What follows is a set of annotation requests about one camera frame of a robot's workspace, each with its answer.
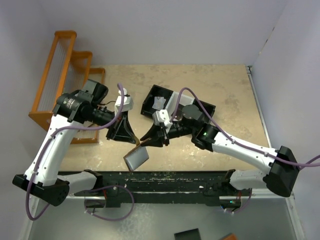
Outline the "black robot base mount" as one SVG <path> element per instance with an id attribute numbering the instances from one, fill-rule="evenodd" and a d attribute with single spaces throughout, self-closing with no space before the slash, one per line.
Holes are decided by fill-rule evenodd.
<path id="1" fill-rule="evenodd" d="M 237 209 L 250 190 L 237 190 L 229 181 L 232 171 L 100 171 L 105 192 L 82 190 L 87 200 L 106 201 L 108 208 L 124 203 L 203 204 Z"/>

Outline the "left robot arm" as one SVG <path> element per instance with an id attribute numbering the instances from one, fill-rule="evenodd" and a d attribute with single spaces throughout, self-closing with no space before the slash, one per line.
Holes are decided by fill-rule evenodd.
<path id="1" fill-rule="evenodd" d="M 60 205 L 69 194 L 87 191 L 98 196 L 103 191 L 103 177 L 92 170 L 59 176 L 58 172 L 68 148 L 79 130 L 86 131 L 85 122 L 92 131 L 107 129 L 107 139 L 137 144 L 128 120 L 132 98 L 121 83 L 114 111 L 99 108 L 108 94 L 108 88 L 88 80 L 84 87 L 57 98 L 45 139 L 32 164 L 24 174 L 14 176 L 12 183 L 25 190 L 26 195 L 38 197 L 52 206 Z"/>

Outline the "brown leather card holder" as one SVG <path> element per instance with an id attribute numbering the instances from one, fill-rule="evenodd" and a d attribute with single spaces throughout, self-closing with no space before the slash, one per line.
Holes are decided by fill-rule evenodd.
<path id="1" fill-rule="evenodd" d="M 147 140 L 144 140 L 139 143 L 123 157 L 124 162 L 130 172 L 135 171 L 149 159 L 148 151 L 146 147 L 143 146 L 146 141 Z"/>

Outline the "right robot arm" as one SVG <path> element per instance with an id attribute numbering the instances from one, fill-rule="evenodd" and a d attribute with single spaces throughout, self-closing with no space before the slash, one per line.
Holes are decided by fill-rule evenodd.
<path id="1" fill-rule="evenodd" d="M 222 190 L 228 196 L 244 189 L 268 189 L 281 197 L 289 197 L 300 172 L 297 160 L 288 147 L 280 149 L 259 146 L 230 135 L 205 122 L 204 113 L 196 105 L 182 108 L 182 117 L 170 122 L 165 109 L 153 114 L 153 125 L 140 139 L 144 147 L 168 146 L 171 139 L 191 135 L 199 149 L 225 154 L 252 166 L 255 170 L 230 170 Z"/>

